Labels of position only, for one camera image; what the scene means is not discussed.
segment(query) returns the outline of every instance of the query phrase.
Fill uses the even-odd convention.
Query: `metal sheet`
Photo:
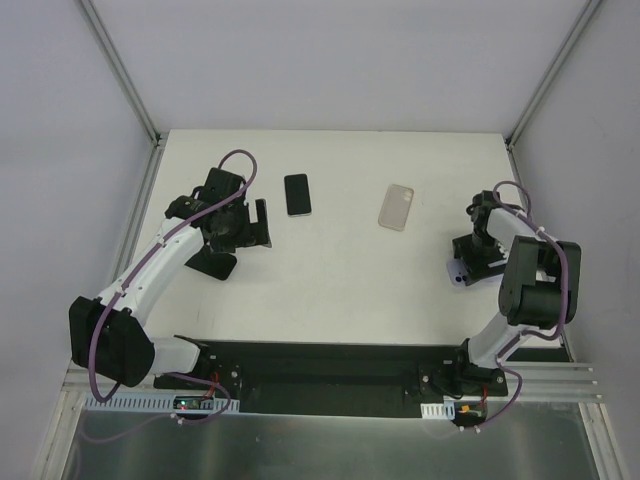
[[[149,416],[85,415],[93,436]],[[92,480],[598,478],[576,405],[516,404],[480,434],[441,420],[229,415],[196,427],[161,419],[106,445],[75,442],[77,478]],[[64,479],[74,478],[76,459]]]

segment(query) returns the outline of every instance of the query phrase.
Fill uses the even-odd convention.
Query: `transparent phone case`
[[[407,223],[413,189],[400,185],[390,185],[380,210],[378,224],[381,227],[402,231]]]

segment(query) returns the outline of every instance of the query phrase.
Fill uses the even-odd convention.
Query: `white table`
[[[258,160],[247,198],[254,210],[267,200],[273,248],[239,249],[226,282],[183,267],[151,313],[150,336],[456,345],[496,313],[498,283],[454,287],[446,262],[451,240],[471,231],[472,196],[513,178],[500,135],[174,130],[138,249],[169,203],[235,148]],[[239,155],[225,168],[248,176],[250,162]],[[296,173],[309,177],[313,213],[290,218],[283,177]],[[415,190],[403,232],[377,221],[394,183]],[[515,191],[504,198],[518,202]]]

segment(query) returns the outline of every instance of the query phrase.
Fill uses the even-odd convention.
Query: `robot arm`
[[[439,391],[453,395],[478,395],[483,388],[506,395],[501,363],[506,361],[531,335],[558,326],[565,315],[570,322],[576,312],[580,277],[580,247],[556,241],[534,231],[526,214],[514,205],[511,213],[498,204],[493,192],[476,195],[467,213],[473,233],[453,240],[454,257],[466,269],[465,283],[503,274],[498,294],[499,312],[477,335],[463,342],[452,364],[432,373]],[[542,241],[537,234],[546,237]],[[561,262],[555,242],[566,258],[568,289],[563,312]],[[503,252],[508,250],[508,260]]]
[[[237,261],[231,255],[236,247],[270,246],[264,200],[256,201],[256,223],[250,223],[244,194],[222,208],[212,207],[238,192],[243,183],[238,175],[211,169],[203,187],[171,203],[153,240],[115,282],[93,300],[76,299],[69,310],[76,364],[89,368],[91,339],[106,311],[96,347],[96,373],[132,387],[148,374],[208,368],[206,346],[177,336],[150,339],[144,326],[182,265],[226,280]]]

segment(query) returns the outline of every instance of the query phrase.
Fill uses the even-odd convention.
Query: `gray wall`
[[[0,2],[0,477],[27,478],[149,144],[70,0]]]
[[[509,133],[586,0],[96,0],[161,130]]]
[[[605,3],[516,158],[536,218],[582,245],[570,338],[577,358],[597,365],[640,478],[640,2]]]

